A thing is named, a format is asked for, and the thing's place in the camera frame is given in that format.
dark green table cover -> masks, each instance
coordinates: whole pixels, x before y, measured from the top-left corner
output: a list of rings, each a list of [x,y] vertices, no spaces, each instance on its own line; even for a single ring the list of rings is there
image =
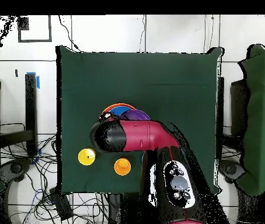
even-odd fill
[[[248,170],[239,180],[249,195],[265,191],[265,47],[252,45],[242,61],[250,100],[247,105],[247,130],[243,139],[243,164]]]
[[[89,131],[111,104],[127,103],[153,120],[184,133],[214,191],[217,60],[209,54],[76,53],[60,47],[62,104],[62,191],[138,192],[142,152],[97,153],[83,166],[78,153],[90,148]],[[131,171],[119,176],[117,159]]]

white tile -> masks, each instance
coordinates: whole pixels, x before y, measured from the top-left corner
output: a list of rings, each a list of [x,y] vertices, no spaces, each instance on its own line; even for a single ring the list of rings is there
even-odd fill
[[[147,51],[206,53],[218,47],[219,15],[214,15],[213,32],[211,18],[206,16],[204,28],[205,15],[148,15]]]
[[[139,52],[142,18],[143,15],[72,16],[73,41],[86,52]]]
[[[48,211],[53,218],[58,215],[56,210],[53,210],[55,206],[47,206]],[[26,221],[24,224],[53,224],[52,220],[39,220],[34,216],[34,207],[27,205],[8,205],[8,214],[11,217],[11,222],[13,224],[22,224],[24,219]],[[44,219],[50,219],[50,215],[45,209],[39,208],[39,217]],[[64,220],[61,222],[61,218],[57,217],[53,219],[55,224],[72,224],[72,219],[69,218],[68,221]]]
[[[47,16],[28,16],[29,30],[22,31],[22,40],[44,39],[48,35]],[[71,32],[70,16],[61,16],[61,22]],[[68,46],[71,42],[68,39],[66,29],[61,26],[58,16],[51,16],[52,42],[19,43],[17,23],[14,22],[12,30],[2,40],[0,48],[0,60],[54,60],[56,59],[55,46]]]
[[[222,192],[218,194],[222,206],[238,206],[238,191],[234,184],[228,184],[223,175],[218,173],[218,186]]]
[[[99,204],[101,205],[101,196],[96,194]],[[93,205],[97,203],[95,193],[74,193],[74,205]],[[104,205],[108,205],[105,197],[103,196]]]
[[[221,15],[223,61],[245,59],[252,44],[265,46],[265,15]]]
[[[104,212],[106,216],[108,216],[109,208],[106,207]],[[98,208],[98,206],[74,206],[74,214],[74,224],[86,224],[87,222],[91,224],[102,224],[102,222],[103,224],[108,223],[108,220],[103,216],[102,211]]]
[[[223,207],[230,224],[236,224],[238,220],[238,207]]]
[[[38,141],[42,141],[47,139],[50,136],[46,136],[46,135],[38,135]],[[51,143],[49,142],[47,144],[47,146],[43,149],[43,153],[42,156],[47,156],[46,154],[44,154],[44,152],[52,154],[53,152],[50,151],[51,149]],[[2,158],[2,163],[9,161],[10,159],[3,159]],[[46,178],[47,178],[47,182],[48,182],[48,188],[47,188],[47,193],[49,193],[49,189],[55,187],[57,185],[57,165],[56,164],[49,164],[46,162],[49,162],[49,159],[46,158],[40,158],[39,159],[39,164],[37,164],[37,167],[39,168],[39,170],[45,174]],[[44,181],[43,181],[43,177],[41,177],[40,179],[40,173],[37,170],[36,166],[31,164],[30,165],[30,169],[27,172],[28,175],[32,178],[33,180],[33,186],[35,188],[35,190],[39,190],[41,189],[41,183],[42,183],[42,187],[44,188]],[[41,194],[37,195],[37,199],[34,200],[33,202],[33,198],[35,196],[35,191],[32,188],[32,184],[31,181],[29,179],[29,177],[27,175],[25,175],[25,178],[21,181],[21,182],[13,182],[9,191],[9,195],[8,195],[8,203],[9,204],[29,204],[31,205],[36,204],[38,202],[38,198],[41,197]]]
[[[1,123],[25,123],[25,74],[40,78],[37,92],[37,133],[57,132],[57,81],[55,62],[0,61]]]
[[[221,76],[224,77],[224,125],[231,126],[231,83],[243,79],[243,72],[237,63],[222,63]]]

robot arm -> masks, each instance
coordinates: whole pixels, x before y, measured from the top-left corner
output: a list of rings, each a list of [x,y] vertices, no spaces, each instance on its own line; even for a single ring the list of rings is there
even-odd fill
[[[90,140],[99,152],[145,151],[141,177],[151,166],[156,167],[154,211],[158,224],[207,223],[190,173],[192,164],[186,158],[186,147],[161,122],[120,120],[108,114],[92,127]]]

black frame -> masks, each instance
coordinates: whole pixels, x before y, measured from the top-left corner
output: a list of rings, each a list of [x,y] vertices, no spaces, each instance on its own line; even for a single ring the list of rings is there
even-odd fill
[[[18,42],[31,43],[31,42],[52,42],[51,39],[51,16],[48,16],[48,40],[22,40],[22,17],[18,20]]]

floor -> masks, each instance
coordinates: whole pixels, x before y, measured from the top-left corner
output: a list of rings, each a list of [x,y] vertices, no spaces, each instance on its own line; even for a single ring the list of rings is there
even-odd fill
[[[61,22],[68,28],[69,36],[78,48],[86,52],[206,53],[211,47],[224,48],[221,68],[222,76],[225,78],[224,125],[230,126],[229,85],[243,78],[237,62],[245,59],[248,46],[258,43],[265,46],[265,16],[147,15],[146,20],[143,17],[143,15],[61,16]],[[22,39],[48,39],[47,23],[48,16],[29,16],[29,30],[21,31]],[[35,72],[40,77],[40,87],[37,89],[39,142],[56,133],[55,46],[63,45],[76,50],[58,16],[51,16],[51,35],[52,42],[19,43],[14,23],[12,30],[2,40],[3,46],[0,48],[1,122],[25,123],[25,74]],[[225,133],[230,131],[227,127],[224,128]],[[21,129],[21,125],[6,125],[3,126],[2,132]],[[12,151],[16,153],[21,150],[20,147],[12,147]],[[50,143],[42,149],[42,153],[55,155]],[[9,154],[3,149],[0,150],[0,156],[0,164],[9,160]],[[43,165],[48,161],[48,157],[40,158],[39,164]],[[57,182],[57,174],[53,173],[55,169],[56,165],[50,164],[48,170],[52,173],[46,173],[49,188],[55,186]],[[33,180],[35,189],[39,189],[41,180],[35,165],[31,166],[28,174]],[[218,185],[222,188],[218,199],[230,223],[234,224],[238,213],[236,188],[232,184],[227,184],[221,175],[218,177]],[[22,224],[27,212],[37,204],[38,197],[32,189],[28,176],[23,181],[12,184],[8,203],[13,224]],[[74,193],[69,197],[77,215],[99,214],[95,217],[95,222],[102,222],[103,217],[99,209],[95,207],[92,212],[92,205],[96,202],[94,194]],[[43,218],[48,218],[47,214],[44,211]],[[55,219],[55,224],[86,222],[82,218],[74,220],[75,218],[70,219],[68,223]],[[51,220],[35,220],[31,214],[26,224],[53,223]]]

